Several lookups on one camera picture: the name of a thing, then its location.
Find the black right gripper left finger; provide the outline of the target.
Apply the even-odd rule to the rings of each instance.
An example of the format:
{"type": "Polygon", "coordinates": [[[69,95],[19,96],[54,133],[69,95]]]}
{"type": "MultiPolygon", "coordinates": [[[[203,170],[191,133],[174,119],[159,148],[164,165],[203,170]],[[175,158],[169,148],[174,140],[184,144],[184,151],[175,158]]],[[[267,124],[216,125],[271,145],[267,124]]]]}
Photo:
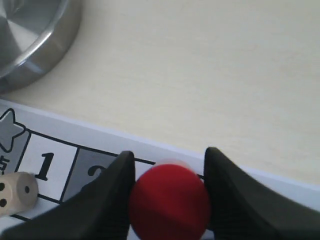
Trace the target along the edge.
{"type": "Polygon", "coordinates": [[[125,240],[135,158],[121,152],[92,182],[59,206],[6,229],[2,240],[125,240]]]}

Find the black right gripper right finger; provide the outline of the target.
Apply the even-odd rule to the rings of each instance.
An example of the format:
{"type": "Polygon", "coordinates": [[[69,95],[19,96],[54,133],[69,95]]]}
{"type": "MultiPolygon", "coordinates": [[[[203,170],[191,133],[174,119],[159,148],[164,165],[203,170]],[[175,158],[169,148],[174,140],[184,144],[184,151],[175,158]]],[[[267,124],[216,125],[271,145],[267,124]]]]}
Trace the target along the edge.
{"type": "Polygon", "coordinates": [[[318,240],[320,213],[249,176],[218,148],[204,155],[211,200],[208,228],[217,240],[318,240]]]}

